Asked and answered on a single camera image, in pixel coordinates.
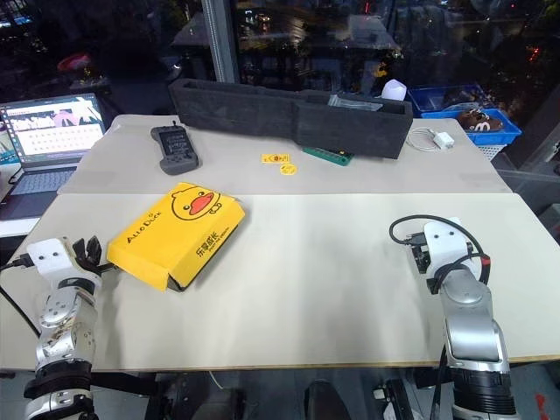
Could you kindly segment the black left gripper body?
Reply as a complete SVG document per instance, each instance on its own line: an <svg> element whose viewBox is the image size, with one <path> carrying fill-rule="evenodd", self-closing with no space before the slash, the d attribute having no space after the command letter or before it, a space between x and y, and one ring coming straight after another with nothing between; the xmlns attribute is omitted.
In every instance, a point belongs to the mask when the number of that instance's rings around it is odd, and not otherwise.
<svg viewBox="0 0 560 420"><path fill-rule="evenodd" d="M100 281L102 274L107 270L107 265L94 265L87 260L74 257L72 259L75 273L74 277L84 278L88 281Z"/></svg>

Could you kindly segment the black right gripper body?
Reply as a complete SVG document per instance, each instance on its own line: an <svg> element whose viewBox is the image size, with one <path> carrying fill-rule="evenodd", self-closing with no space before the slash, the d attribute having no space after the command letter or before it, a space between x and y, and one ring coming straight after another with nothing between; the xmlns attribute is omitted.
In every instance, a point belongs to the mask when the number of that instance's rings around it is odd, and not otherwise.
<svg viewBox="0 0 560 420"><path fill-rule="evenodd" d="M431 264L431 257L424 233L412 234L409 245L419 273L425 274Z"/></svg>

